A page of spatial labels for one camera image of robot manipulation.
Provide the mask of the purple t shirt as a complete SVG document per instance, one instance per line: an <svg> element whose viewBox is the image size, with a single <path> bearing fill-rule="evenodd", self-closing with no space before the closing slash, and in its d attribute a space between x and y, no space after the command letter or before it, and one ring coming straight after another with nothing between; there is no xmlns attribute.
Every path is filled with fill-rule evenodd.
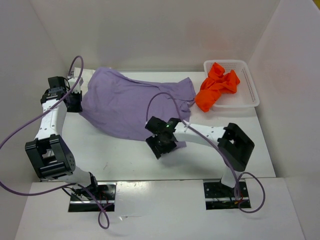
<svg viewBox="0 0 320 240"><path fill-rule="evenodd" d="M179 82L141 81L100 67L88 83L80 115L107 135L145 141L152 135L145 128L150 117L165 122L179 117L188 121L195 96L188 77Z"/></svg>

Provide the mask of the white t shirt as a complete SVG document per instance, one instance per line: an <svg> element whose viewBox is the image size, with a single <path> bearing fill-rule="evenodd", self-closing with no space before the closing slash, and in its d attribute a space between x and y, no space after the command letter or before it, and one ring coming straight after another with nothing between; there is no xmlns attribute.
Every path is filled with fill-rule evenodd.
<svg viewBox="0 0 320 240"><path fill-rule="evenodd" d="M81 71L80 67L75 67L73 70L73 76L77 78L80 71ZM82 91L82 96L84 96L87 93L88 84L89 84L94 73L95 73L95 70L93 70L93 69L83 69L82 75L81 75L83 83L80 86L80 89Z"/></svg>

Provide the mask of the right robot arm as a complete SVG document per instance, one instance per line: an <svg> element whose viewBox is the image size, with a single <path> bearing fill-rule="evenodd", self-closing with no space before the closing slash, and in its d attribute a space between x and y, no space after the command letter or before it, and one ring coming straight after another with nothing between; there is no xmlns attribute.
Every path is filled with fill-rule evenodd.
<svg viewBox="0 0 320 240"><path fill-rule="evenodd" d="M145 129L152 133L145 141L157 159L172 152L180 142L214 148L226 165L219 184L219 191L225 197L236 192L239 176L246 170L255 148L254 142L235 123L216 127L193 124L178 118L170 118L165 122L153 116Z"/></svg>

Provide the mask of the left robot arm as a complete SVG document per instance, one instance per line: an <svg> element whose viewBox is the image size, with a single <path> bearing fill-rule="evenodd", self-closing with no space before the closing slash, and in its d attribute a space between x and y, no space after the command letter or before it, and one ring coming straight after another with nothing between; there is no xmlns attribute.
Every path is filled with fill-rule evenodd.
<svg viewBox="0 0 320 240"><path fill-rule="evenodd" d="M81 170L62 137L67 113L82 112L82 78L48 78L49 89L41 97L44 116L34 140L25 144L26 154L41 181L60 180L76 184L74 192L94 200L100 188L94 175Z"/></svg>

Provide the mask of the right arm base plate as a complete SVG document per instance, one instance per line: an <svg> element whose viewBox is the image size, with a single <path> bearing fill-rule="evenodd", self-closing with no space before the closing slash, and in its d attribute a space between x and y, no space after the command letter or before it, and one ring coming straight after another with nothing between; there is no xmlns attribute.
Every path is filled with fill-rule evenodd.
<svg viewBox="0 0 320 240"><path fill-rule="evenodd" d="M217 180L204 181L204 199L206 210L237 209L238 204L243 209L250 209L251 203L247 184L244 180L239 182L240 197L235 197L234 189L223 185Z"/></svg>

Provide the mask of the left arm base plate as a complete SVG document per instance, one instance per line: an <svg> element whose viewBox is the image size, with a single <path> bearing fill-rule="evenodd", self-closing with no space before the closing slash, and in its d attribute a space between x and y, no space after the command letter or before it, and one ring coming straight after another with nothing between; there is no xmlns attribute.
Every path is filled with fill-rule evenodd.
<svg viewBox="0 0 320 240"><path fill-rule="evenodd" d="M87 188L106 212L115 210L117 184L115 182L98 182L97 188ZM96 201L82 188L67 187L69 195L69 213L99 212Z"/></svg>

